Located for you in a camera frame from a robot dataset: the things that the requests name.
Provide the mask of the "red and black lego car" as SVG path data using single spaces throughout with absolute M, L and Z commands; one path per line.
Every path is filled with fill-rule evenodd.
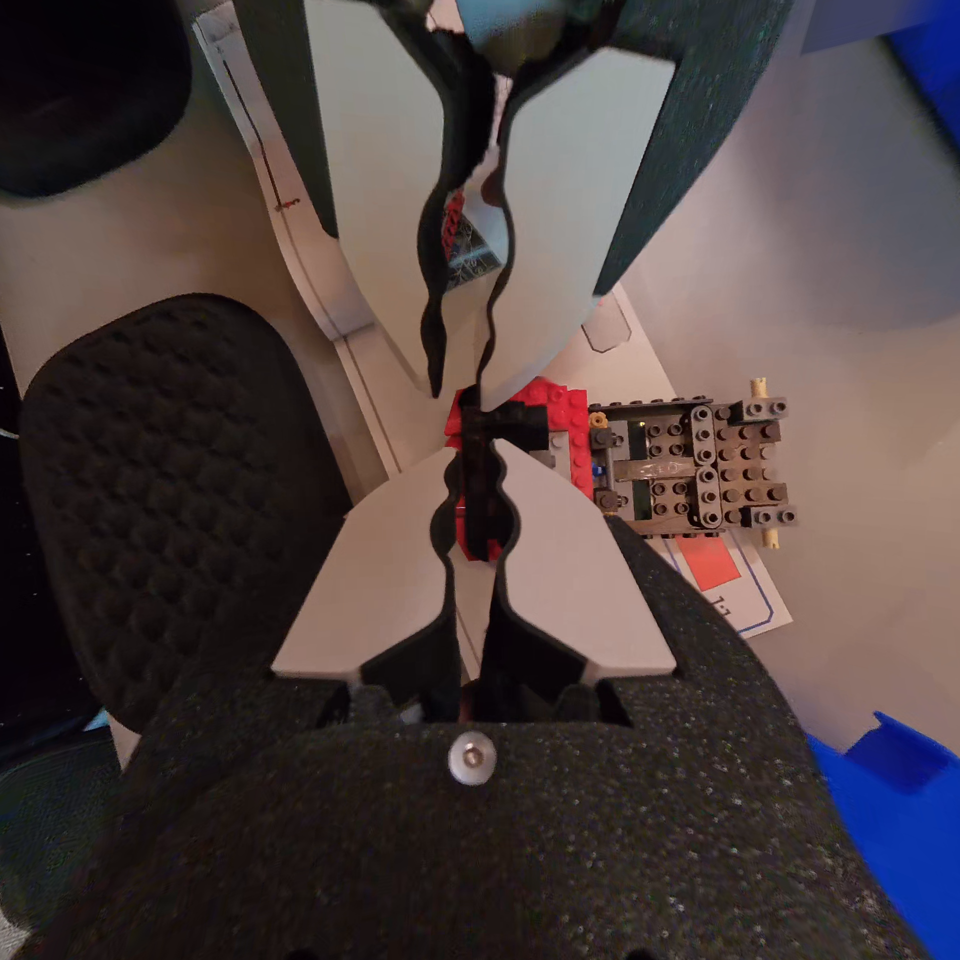
M 535 378 L 483 412 L 478 388 L 459 390 L 443 435 L 462 454 L 457 536 L 469 560 L 493 562 L 513 522 L 498 491 L 493 441 L 502 439 L 571 483 L 605 516 L 644 539 L 717 538 L 759 530 L 765 543 L 797 521 L 772 457 L 785 398 L 760 381 L 750 396 L 593 403 L 586 390 Z

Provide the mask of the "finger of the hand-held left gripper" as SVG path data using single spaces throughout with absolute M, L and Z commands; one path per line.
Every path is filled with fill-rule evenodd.
M 304 4 L 335 225 L 354 282 L 414 385 L 437 398 L 450 196 L 483 159 L 493 70 L 412 2 Z
M 506 112 L 509 257 L 487 305 L 481 408 L 522 390 L 594 310 L 607 254 L 676 64 L 603 47 L 570 57 Z

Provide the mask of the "black dimpled cushion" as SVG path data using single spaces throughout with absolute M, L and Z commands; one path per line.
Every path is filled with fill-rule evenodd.
M 219 294 L 54 354 L 20 452 L 81 673 L 138 735 L 197 663 L 270 666 L 352 508 L 291 350 Z

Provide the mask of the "black mesh office chair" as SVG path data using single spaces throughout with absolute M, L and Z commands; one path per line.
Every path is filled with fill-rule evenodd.
M 6 763 L 1 774 L 1 906 L 13 928 L 53 919 L 90 856 L 121 776 L 108 726 Z

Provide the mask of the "lego instruction booklet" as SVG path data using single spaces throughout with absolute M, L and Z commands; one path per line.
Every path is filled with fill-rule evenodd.
M 339 244 L 321 226 L 258 78 L 233 2 L 194 21 L 198 44 L 253 160 L 278 246 L 307 309 L 334 344 L 389 477 L 443 443 L 451 394 L 433 400 L 407 378 L 359 294 Z M 546 376 L 587 391 L 592 402 L 624 400 L 631 387 L 671 384 L 622 284 L 602 297 L 584 329 Z M 650 540 L 649 546 L 752 639 L 792 622 L 751 534 Z

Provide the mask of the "blue plastic storage bin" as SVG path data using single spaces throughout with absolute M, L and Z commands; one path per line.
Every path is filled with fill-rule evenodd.
M 934 958 L 959 957 L 958 755 L 891 716 L 847 751 L 809 736 L 848 833 Z
M 932 118 L 944 145 L 959 155 L 959 21 L 946 17 L 887 33 L 884 43 Z

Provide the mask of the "black rounded pad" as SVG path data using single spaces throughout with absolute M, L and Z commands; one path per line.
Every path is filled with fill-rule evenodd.
M 1 3 L 1 189 L 58 195 L 156 148 L 191 92 L 170 1 Z

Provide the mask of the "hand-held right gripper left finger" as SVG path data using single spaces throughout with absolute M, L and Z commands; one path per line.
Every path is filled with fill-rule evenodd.
M 343 522 L 271 668 L 284 678 L 381 687 L 398 708 L 457 710 L 454 570 L 459 452 L 444 447 Z

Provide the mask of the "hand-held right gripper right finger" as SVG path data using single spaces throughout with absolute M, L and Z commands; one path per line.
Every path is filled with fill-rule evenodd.
M 509 440 L 494 439 L 510 536 L 496 563 L 480 682 L 554 704 L 608 679 L 667 676 L 677 661 L 604 515 Z

